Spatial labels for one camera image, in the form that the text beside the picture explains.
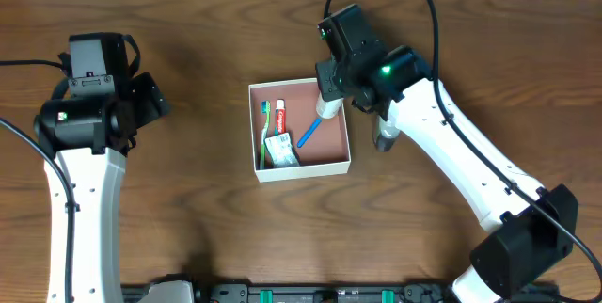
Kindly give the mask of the white lotion tube gold cap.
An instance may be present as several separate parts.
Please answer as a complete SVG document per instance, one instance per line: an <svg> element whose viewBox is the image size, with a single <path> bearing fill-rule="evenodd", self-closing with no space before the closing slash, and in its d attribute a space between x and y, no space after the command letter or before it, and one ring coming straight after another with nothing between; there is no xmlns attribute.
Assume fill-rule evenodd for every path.
<svg viewBox="0 0 602 303"><path fill-rule="evenodd" d="M343 98L325 101L323 97L319 95L316 103L316 113L321 119L333 119L338 114L342 103Z"/></svg>

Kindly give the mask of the blue disposable razor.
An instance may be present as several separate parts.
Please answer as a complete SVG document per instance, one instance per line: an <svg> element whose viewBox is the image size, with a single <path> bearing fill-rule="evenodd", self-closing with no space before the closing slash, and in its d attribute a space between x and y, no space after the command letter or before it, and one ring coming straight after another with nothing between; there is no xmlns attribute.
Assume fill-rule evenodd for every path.
<svg viewBox="0 0 602 303"><path fill-rule="evenodd" d="M310 125L308 130L297 141L296 147L302 148L307 143L307 141L312 136L312 134L316 131L316 129L320 126L321 123L322 123L322 119L316 118L315 121Z"/></svg>

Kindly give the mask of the teal red toothpaste tube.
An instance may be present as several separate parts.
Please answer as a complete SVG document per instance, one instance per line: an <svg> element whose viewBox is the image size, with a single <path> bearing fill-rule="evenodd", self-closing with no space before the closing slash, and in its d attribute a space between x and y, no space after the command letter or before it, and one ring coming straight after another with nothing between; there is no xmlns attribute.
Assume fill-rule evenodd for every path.
<svg viewBox="0 0 602 303"><path fill-rule="evenodd" d="M281 135L286 132L286 108L285 101L283 99L277 99L276 101L276 125L275 134Z"/></svg>

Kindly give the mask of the white box brown inside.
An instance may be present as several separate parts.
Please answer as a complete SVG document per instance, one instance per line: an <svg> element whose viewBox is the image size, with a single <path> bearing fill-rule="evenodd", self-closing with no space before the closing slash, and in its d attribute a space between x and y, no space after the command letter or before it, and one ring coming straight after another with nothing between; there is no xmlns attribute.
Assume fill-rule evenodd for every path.
<svg viewBox="0 0 602 303"><path fill-rule="evenodd" d="M302 147L297 141L318 118L316 104L320 91L315 78L282 80L248 86L252 167L259 182L268 183L309 177L345 174L351 164L351 153L345 111L339 110L329 120L323 120ZM261 131L266 114L261 103L272 106L283 100L285 129L290 134L293 152L299 161L297 167L275 168L269 155L261 164Z"/></svg>

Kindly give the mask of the white green toothbrush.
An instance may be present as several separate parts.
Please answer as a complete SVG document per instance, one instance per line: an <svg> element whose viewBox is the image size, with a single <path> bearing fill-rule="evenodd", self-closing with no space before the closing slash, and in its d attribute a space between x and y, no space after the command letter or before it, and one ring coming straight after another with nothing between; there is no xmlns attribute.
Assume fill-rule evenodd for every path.
<svg viewBox="0 0 602 303"><path fill-rule="evenodd" d="M261 155L260 155L260 169L265 169L265 155L266 155L266 146L265 139L267 138L269 124L270 124L270 115L271 115L271 103L267 100L261 102L261 112L265 116L264 125L261 130Z"/></svg>

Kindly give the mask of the green white soap packet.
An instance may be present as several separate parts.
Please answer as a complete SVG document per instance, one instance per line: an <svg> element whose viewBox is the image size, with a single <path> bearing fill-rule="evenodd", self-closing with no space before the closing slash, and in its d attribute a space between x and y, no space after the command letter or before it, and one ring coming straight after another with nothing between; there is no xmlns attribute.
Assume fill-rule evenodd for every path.
<svg viewBox="0 0 602 303"><path fill-rule="evenodd" d="M264 143L274 168L300 166L289 133L268 137Z"/></svg>

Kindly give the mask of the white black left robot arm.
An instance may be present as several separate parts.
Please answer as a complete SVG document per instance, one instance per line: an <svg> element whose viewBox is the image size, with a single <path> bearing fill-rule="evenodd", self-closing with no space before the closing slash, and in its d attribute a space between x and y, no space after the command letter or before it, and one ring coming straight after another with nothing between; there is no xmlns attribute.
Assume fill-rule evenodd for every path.
<svg viewBox="0 0 602 303"><path fill-rule="evenodd" d="M34 119L51 195L50 302L120 302L119 194L141 127L169 111L132 36L72 35L66 80Z"/></svg>

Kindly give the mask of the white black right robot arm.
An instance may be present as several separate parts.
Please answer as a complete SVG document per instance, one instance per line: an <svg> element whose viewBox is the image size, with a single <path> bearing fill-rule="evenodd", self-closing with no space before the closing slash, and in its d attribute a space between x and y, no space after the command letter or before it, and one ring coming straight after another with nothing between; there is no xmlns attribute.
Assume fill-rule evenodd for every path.
<svg viewBox="0 0 602 303"><path fill-rule="evenodd" d="M564 185L548 190L504 156L462 113L414 50L389 50L358 5L318 24L331 57L316 71L322 99L351 98L377 116L374 144L386 152L412 139L467 201L487 237L452 285L461 302L498 302L527 288L573 248L578 201Z"/></svg>

